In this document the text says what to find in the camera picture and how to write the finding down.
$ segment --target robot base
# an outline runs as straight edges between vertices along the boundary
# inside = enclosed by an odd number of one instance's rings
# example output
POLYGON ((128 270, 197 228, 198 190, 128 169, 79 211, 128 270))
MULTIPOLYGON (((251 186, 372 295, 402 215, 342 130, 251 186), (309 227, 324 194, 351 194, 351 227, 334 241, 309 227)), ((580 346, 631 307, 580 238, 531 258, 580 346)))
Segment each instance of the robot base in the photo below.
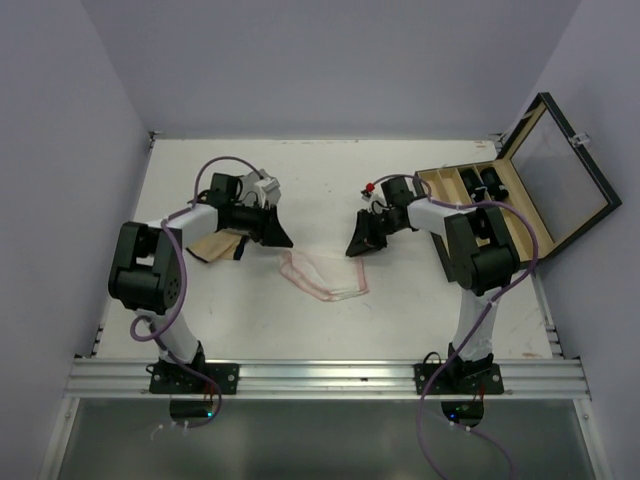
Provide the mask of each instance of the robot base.
MULTIPOLYGON (((451 355, 453 347, 449 345, 451 355)), ((416 393, 422 394, 429 378, 440 367, 439 363, 416 363, 413 366, 416 393)), ((500 366, 493 363, 493 354, 475 362, 465 362, 457 357, 435 379, 427 395, 502 395, 504 384, 500 366)))
MULTIPOLYGON (((240 365, 226 362, 207 362, 202 351, 198 347, 198 353, 189 365, 189 368, 210 377, 220 387, 223 395, 235 395, 238 388, 240 365)), ((158 361, 147 366, 147 372, 151 374, 149 393, 156 395, 192 395, 205 391, 205 382, 185 372, 175 363, 158 361)))

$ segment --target white table surface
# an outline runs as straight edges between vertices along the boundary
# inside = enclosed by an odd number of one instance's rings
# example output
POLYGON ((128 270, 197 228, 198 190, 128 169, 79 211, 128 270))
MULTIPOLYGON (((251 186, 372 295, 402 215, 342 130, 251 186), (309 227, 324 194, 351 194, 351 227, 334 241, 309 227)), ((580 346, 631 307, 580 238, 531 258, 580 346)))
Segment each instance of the white table surface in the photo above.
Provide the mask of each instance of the white table surface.
MULTIPOLYGON (((343 253, 351 239, 360 190, 390 173, 493 160, 490 142, 159 140, 134 220, 183 208, 200 166, 220 155, 245 158, 281 183, 280 222, 295 248, 343 253)), ((217 163, 234 175, 246 167, 217 163)), ((403 231, 389 247, 365 257, 370 292, 321 302, 283 278, 278 249, 248 244, 241 261, 203 265, 187 255, 185 317, 208 358, 393 360, 446 352, 456 329, 460 288, 446 281, 430 236, 403 231)), ((98 357, 152 358, 152 343, 129 336, 132 312, 109 299, 98 357)), ((494 330, 496 358, 551 358, 533 284, 501 301, 494 330)))

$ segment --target brown cloth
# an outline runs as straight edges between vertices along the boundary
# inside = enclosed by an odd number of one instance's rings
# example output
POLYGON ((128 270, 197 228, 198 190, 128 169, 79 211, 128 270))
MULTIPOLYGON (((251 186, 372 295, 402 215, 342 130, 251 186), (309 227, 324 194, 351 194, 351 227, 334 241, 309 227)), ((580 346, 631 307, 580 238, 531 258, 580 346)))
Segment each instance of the brown cloth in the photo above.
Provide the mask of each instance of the brown cloth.
POLYGON ((220 231, 201 238, 187 248, 197 260, 211 263, 217 259, 240 260, 247 237, 220 231))

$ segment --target metal frame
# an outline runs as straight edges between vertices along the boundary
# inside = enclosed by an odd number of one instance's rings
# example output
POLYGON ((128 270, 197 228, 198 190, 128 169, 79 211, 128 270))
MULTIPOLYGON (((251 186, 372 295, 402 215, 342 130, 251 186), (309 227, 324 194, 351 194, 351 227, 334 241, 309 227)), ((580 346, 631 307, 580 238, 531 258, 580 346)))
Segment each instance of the metal frame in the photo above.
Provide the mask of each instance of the metal frame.
POLYGON ((584 439, 593 473, 597 480, 609 480, 615 478, 613 469, 604 449, 600 433, 593 419, 593 410, 590 400, 574 400, 576 415, 580 423, 582 438, 584 439))
MULTIPOLYGON (((148 392, 149 360, 78 359, 69 398, 170 398, 148 392)), ((415 361, 235 361, 240 364, 237 399, 417 400, 415 361)), ((505 400, 588 399, 579 360, 502 360, 505 400)), ((171 398, 200 398, 180 395, 171 398)), ((463 400, 465 395, 433 395, 428 401, 463 400)))
MULTIPOLYGON (((564 360, 540 278, 533 277, 554 358, 498 360, 505 394, 496 400, 574 401, 577 419, 598 480, 613 478, 593 421, 590 394, 580 360, 564 360)), ((40 480, 58 477, 80 400, 83 398, 197 398, 199 395, 152 395, 145 367, 157 359, 76 359, 65 398, 54 426, 40 472, 40 480)), ((238 393, 225 400, 407 400, 416 401, 415 360, 406 361, 235 361, 240 364, 238 393)), ((428 396, 426 401, 467 399, 466 396, 428 396)))

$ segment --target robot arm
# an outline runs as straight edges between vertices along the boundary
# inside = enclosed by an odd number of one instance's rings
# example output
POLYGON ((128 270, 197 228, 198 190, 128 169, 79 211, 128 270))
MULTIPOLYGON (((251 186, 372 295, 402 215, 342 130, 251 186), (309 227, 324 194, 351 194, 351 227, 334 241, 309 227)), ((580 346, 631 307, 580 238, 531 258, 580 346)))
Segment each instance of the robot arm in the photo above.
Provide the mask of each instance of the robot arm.
MULTIPOLYGON (((384 199, 371 190, 363 192, 370 207, 358 212, 346 254, 352 257, 381 250, 387 246, 388 235, 406 228, 426 230, 446 238, 453 274, 463 290, 458 329, 449 346, 451 354, 473 328, 494 293, 508 285, 518 271, 520 260, 504 218, 498 207, 455 210, 418 198, 404 178, 392 178, 381 187, 384 199), (477 238, 488 243, 478 246, 477 238)), ((491 365, 496 310, 491 309, 460 352, 463 364, 459 366, 459 375, 472 374, 491 365)))
MULTIPOLYGON (((109 276, 109 294, 144 318, 152 332, 150 337, 132 332, 134 338, 150 340, 154 332, 166 328, 169 319, 175 316, 174 310, 181 307, 176 303, 186 279, 182 278, 178 255, 197 240, 227 229, 249 235, 264 246, 293 246, 278 221, 279 187, 277 179, 264 170, 242 178, 214 174, 211 188, 199 196, 196 205, 168 218, 165 228, 178 242, 180 251, 176 251, 162 229, 164 220, 122 225, 109 276), (153 257, 151 264, 141 261, 147 257, 153 257)), ((159 364, 164 370, 172 370, 164 364, 175 363, 173 356, 200 371, 204 352, 182 313, 175 316, 170 328, 159 334, 156 341, 160 347, 159 364)))

